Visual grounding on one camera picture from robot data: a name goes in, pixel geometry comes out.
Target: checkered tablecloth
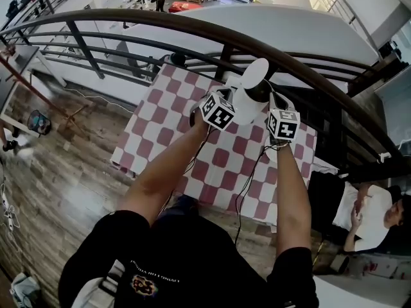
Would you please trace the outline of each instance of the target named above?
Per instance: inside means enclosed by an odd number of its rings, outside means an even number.
[[[221,84],[164,65],[121,135],[111,158],[113,164],[130,176],[138,175],[148,161],[189,129],[190,108],[215,85]],[[267,111],[252,124],[232,123],[225,132],[214,131],[176,191],[235,211],[235,198],[250,176],[268,136],[266,118]],[[301,123],[292,150],[306,185],[311,176],[316,143],[316,131]],[[263,155],[244,198],[241,215],[275,225],[276,188],[276,165]]]

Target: black t-shirt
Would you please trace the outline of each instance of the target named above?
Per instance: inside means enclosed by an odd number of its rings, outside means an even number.
[[[114,307],[219,302],[318,307],[309,249],[283,252],[265,281],[212,222],[164,216],[150,228],[130,211],[102,218],[69,259],[58,287],[60,305],[70,307],[85,283],[106,277],[116,259],[125,272]]]

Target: white shirt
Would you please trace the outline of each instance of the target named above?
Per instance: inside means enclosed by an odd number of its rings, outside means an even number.
[[[357,199],[358,191],[349,183],[345,183],[344,193],[338,207],[333,224],[346,230],[351,229],[351,211]],[[376,248],[384,240],[388,229],[384,227],[384,215],[391,208],[391,194],[378,186],[370,186],[361,209],[362,223],[356,235],[361,237],[355,242],[355,251]]]

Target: wooden handrail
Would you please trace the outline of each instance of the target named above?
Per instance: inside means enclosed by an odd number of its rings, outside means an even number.
[[[0,32],[0,36],[27,27],[67,21],[117,21],[146,24],[189,33],[224,45],[228,44],[234,49],[243,51],[252,56],[266,58],[271,65],[278,66],[315,90],[325,93],[333,101],[338,103],[349,115],[357,120],[368,132],[370,132],[393,157],[402,157],[395,144],[379,125],[359,105],[330,81],[325,79],[325,77],[290,55],[248,35],[223,26],[198,19],[188,19],[182,15],[153,13],[145,10],[93,9],[56,13],[34,21],[28,21],[24,24]]]

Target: bag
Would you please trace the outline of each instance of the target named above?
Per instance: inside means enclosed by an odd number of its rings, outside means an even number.
[[[24,273],[19,273],[12,282],[10,293],[17,307],[38,307],[40,286],[33,277],[27,277]]]
[[[92,279],[82,287],[71,308],[113,308],[124,271],[124,265],[116,260],[106,277]]]
[[[47,135],[51,130],[51,121],[38,110],[34,110],[28,118],[27,127],[41,135]]]

